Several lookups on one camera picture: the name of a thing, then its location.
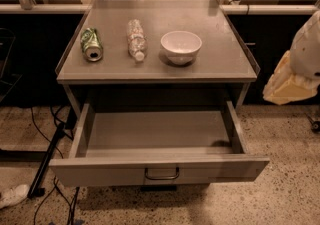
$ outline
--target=green can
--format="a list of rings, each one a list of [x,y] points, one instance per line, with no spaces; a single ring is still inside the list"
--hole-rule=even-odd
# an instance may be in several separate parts
[[[84,58],[88,61],[98,61],[103,56],[103,47],[96,28],[87,28],[82,31],[81,49]]]

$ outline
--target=clear bottle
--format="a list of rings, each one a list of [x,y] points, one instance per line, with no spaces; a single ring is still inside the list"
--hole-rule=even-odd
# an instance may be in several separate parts
[[[130,55],[136,62],[142,62],[147,55],[148,43],[139,20],[134,19],[128,22],[127,39]]]

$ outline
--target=bowl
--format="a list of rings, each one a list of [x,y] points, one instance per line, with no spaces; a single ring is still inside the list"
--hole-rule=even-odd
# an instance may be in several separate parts
[[[184,65],[196,59],[202,46],[201,39],[188,31],[172,31],[161,38],[166,57],[176,65]]]

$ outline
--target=drawer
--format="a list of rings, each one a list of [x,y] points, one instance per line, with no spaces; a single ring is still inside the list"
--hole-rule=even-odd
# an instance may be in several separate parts
[[[106,112],[84,104],[67,159],[50,167],[65,186],[254,181],[268,164],[247,152],[231,101],[220,110]]]

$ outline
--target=terrazzo floor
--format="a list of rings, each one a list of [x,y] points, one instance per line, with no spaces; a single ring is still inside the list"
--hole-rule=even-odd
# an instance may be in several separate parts
[[[59,116],[64,119],[68,108]],[[49,107],[34,107],[34,120],[48,137],[55,131]],[[176,191],[143,192],[140,187],[80,187],[75,224],[314,224],[320,221],[320,135],[310,130],[305,114],[318,117],[318,106],[245,105],[238,110],[251,154],[270,163],[254,182],[181,185]],[[59,149],[67,156],[71,141]],[[31,110],[0,107],[0,146],[3,149],[45,150],[48,142],[32,123]],[[0,190],[30,184],[38,163],[1,163]],[[48,170],[43,197],[0,210],[0,224],[66,224],[69,207],[53,188]],[[71,201],[75,188],[58,183]]]

